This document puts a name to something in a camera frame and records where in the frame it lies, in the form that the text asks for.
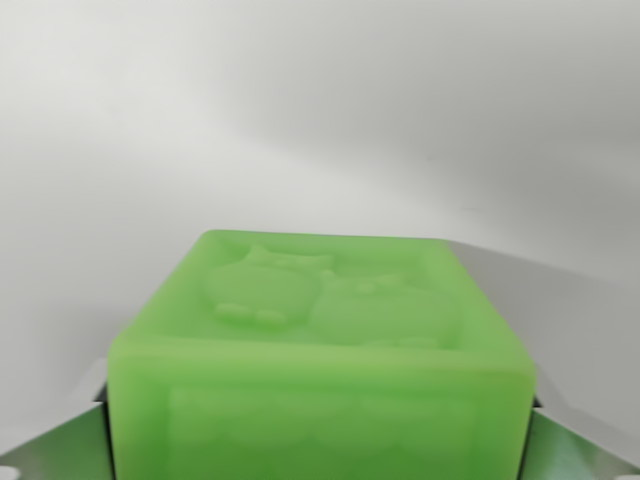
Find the black-padded silver gripper left finger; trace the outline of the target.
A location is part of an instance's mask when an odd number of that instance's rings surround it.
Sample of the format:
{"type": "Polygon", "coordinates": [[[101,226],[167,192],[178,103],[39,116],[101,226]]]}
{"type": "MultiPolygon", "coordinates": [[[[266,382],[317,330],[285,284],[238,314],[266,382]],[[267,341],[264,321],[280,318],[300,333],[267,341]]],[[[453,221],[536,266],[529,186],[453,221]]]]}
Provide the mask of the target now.
{"type": "Polygon", "coordinates": [[[1,455],[5,479],[112,479],[107,387],[86,412],[1,455]]]}

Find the black-padded silver gripper right finger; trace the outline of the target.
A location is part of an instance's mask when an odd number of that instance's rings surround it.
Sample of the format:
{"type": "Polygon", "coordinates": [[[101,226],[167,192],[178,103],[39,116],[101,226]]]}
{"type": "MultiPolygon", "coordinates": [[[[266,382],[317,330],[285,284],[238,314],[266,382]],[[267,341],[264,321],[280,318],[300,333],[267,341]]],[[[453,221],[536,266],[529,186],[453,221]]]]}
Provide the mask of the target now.
{"type": "Polygon", "coordinates": [[[538,393],[523,453],[523,477],[535,480],[610,480],[639,477],[639,440],[538,393]]]}

